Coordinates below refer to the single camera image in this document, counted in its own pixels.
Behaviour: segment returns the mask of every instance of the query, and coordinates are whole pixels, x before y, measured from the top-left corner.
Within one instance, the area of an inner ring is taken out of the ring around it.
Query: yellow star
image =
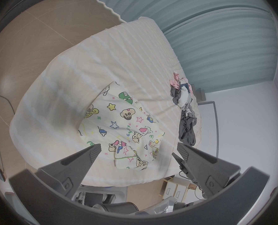
[[[110,109],[110,111],[116,110],[115,108],[115,104],[109,103],[109,105],[107,106],[108,109]]]

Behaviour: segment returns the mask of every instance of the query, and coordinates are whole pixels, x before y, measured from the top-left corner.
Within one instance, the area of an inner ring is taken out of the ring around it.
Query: white cloth
[[[116,169],[100,153],[82,184],[124,187],[151,182],[179,172],[171,153],[177,151],[181,110],[170,96],[171,74],[184,77],[182,67],[157,24],[149,18],[123,23],[95,34],[55,57],[20,101],[10,135],[22,157],[34,168],[83,148],[79,126],[95,98],[112,81],[135,94],[165,131],[157,160],[148,168]],[[201,118],[193,130],[201,141]]]
[[[85,144],[100,143],[118,169],[140,170],[157,158],[164,134],[158,121],[116,82],[89,106],[79,132]]]

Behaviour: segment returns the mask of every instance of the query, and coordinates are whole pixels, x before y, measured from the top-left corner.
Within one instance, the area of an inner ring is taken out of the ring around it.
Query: pile of clothes
[[[196,125],[197,118],[190,105],[192,102],[193,91],[188,80],[179,74],[174,73],[174,80],[170,80],[170,95],[175,105],[182,109],[179,126],[179,140],[182,143],[194,146],[196,143],[193,127]]]

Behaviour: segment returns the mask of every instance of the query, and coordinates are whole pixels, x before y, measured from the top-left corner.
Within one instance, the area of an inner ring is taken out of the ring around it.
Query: white wall
[[[219,158],[244,172],[254,166],[270,175],[261,197],[241,224],[247,224],[278,186],[278,90],[274,82],[206,94],[215,101]]]

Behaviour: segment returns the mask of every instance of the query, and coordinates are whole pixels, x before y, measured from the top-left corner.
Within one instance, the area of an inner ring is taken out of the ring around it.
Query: bed
[[[69,156],[87,145],[79,126],[98,94],[116,81],[139,100],[165,131],[158,160],[143,171],[119,170],[102,151],[82,184],[116,186],[151,182],[179,172],[171,153],[177,152],[181,110],[172,102],[169,80],[182,67],[157,24],[149,18],[123,23],[93,35],[55,57],[30,86],[10,124],[17,150],[38,169]],[[197,117],[195,147],[201,142]]]

